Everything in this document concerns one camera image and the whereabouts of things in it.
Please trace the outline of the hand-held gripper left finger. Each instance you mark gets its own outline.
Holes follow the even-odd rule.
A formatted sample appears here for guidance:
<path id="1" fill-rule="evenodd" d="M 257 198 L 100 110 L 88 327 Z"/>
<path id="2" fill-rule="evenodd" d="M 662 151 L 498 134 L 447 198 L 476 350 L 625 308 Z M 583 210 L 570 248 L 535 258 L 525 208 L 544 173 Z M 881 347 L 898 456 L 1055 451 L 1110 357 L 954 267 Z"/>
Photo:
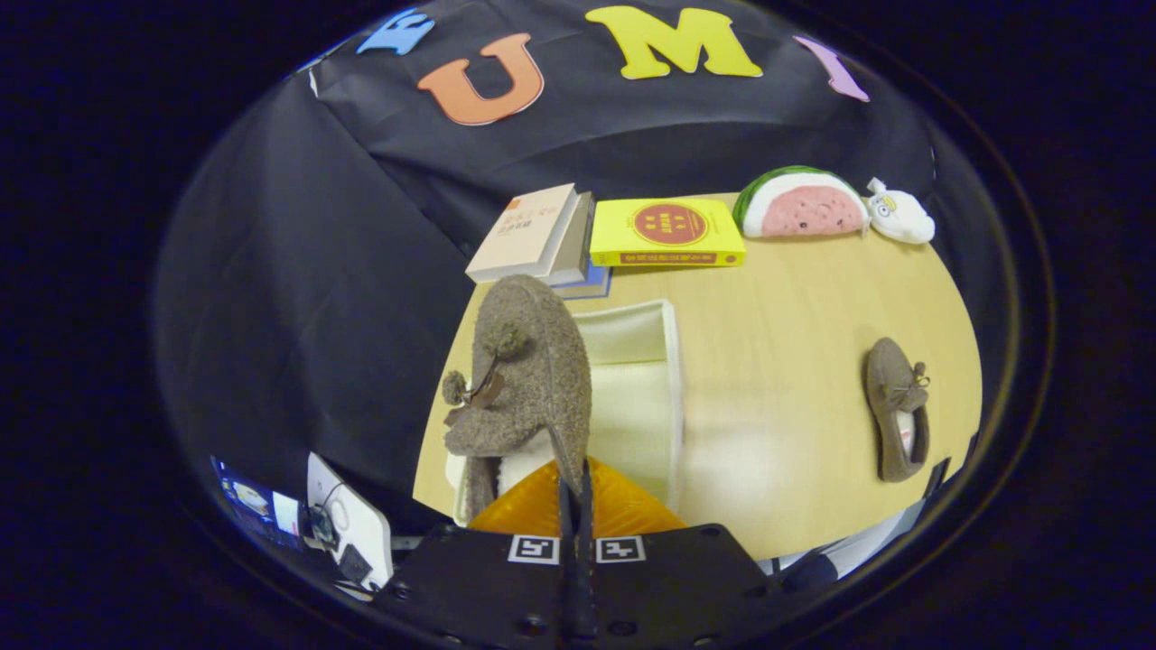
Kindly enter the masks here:
<path id="1" fill-rule="evenodd" d="M 440 649 L 577 649 L 579 497 L 561 478 L 536 496 L 553 507 L 553 534 L 438 525 L 373 598 L 375 612 Z"/>

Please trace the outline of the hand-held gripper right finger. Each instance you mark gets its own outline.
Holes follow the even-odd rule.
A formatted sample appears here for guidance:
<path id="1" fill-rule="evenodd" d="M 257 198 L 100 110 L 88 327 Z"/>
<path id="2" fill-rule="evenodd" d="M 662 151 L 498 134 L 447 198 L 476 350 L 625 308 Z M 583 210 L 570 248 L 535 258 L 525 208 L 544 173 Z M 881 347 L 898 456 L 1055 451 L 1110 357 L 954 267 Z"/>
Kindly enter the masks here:
<path id="1" fill-rule="evenodd" d="M 786 594 L 722 525 L 657 534 L 583 529 L 578 647 L 722 649 L 759 636 Z"/>

